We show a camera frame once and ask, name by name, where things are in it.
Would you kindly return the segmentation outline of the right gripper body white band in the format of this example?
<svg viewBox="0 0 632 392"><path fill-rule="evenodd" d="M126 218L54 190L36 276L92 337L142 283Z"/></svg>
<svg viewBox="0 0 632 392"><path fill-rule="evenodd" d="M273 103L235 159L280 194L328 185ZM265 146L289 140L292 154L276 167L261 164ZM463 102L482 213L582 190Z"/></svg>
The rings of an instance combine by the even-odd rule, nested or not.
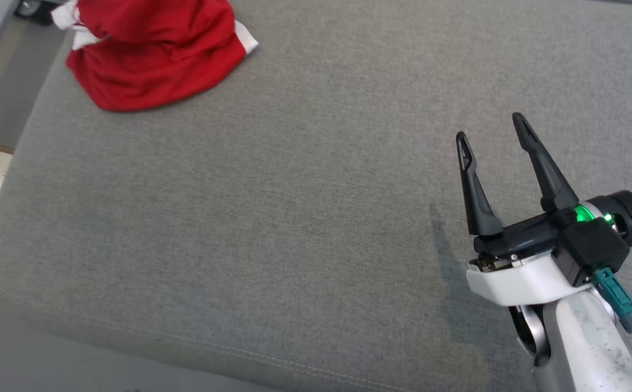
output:
<svg viewBox="0 0 632 392"><path fill-rule="evenodd" d="M498 305L549 303L619 271L631 248L632 192L619 191L476 236L466 280Z"/></svg>

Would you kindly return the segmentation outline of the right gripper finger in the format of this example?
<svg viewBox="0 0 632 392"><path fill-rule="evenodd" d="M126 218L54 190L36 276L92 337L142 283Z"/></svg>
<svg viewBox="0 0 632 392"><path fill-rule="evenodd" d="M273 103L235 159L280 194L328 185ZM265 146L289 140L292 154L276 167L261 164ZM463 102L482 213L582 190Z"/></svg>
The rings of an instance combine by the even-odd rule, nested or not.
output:
<svg viewBox="0 0 632 392"><path fill-rule="evenodd" d="M512 120L520 146L532 161L533 172L541 191L540 205L543 211L552 213L562 209L573 209L578 205L579 198L533 127L519 112L512 114Z"/></svg>
<svg viewBox="0 0 632 392"><path fill-rule="evenodd" d="M468 231L472 236L497 236L503 232L503 224L495 216L476 174L475 154L465 132L456 134L456 147Z"/></svg>

